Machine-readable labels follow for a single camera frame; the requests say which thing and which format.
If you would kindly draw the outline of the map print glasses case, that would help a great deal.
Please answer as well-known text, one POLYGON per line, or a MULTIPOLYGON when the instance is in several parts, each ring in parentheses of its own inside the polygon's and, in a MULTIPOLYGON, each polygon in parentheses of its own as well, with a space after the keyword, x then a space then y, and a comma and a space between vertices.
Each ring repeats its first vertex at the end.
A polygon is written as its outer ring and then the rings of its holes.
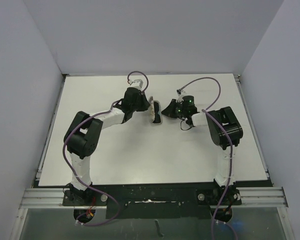
POLYGON ((158 100, 155 100, 153 96, 149 97, 148 102, 150 103, 150 122, 154 125, 160 125, 163 122, 161 113, 161 103, 158 100))

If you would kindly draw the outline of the black sunglasses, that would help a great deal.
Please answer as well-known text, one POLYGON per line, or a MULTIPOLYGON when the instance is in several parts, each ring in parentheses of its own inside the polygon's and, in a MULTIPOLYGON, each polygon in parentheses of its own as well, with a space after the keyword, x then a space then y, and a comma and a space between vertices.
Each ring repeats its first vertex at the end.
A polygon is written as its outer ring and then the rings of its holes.
POLYGON ((153 102, 153 109, 154 109, 154 120, 152 121, 153 124, 161 124, 162 123, 162 114, 161 114, 161 104, 155 100, 153 102))

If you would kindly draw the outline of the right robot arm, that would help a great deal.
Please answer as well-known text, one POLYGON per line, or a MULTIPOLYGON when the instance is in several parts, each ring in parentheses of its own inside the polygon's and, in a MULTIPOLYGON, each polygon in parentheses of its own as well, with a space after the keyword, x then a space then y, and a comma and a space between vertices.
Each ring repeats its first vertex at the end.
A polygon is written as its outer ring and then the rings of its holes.
POLYGON ((168 118, 185 121, 190 128, 208 126, 212 142, 220 147, 214 178, 220 187, 212 192, 212 197, 217 204, 225 204, 231 198, 230 191, 225 187, 235 183, 233 160, 236 147, 244 135, 243 128, 232 108, 226 106, 218 110, 198 111, 194 97, 183 95, 178 99, 172 99, 161 114, 168 118))

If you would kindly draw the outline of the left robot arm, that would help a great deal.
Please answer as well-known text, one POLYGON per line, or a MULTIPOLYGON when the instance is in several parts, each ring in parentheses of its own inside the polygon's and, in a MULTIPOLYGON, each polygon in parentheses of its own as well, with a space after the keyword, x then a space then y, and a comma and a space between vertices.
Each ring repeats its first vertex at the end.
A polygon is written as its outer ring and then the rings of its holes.
POLYGON ((68 128, 62 147, 62 155, 72 171, 70 189, 75 191, 74 200, 85 206, 90 203, 92 180, 90 158, 98 146, 101 131, 129 121, 133 113, 145 112, 150 107, 145 93, 128 87, 123 98, 112 103, 109 110, 89 115, 79 111, 68 128))

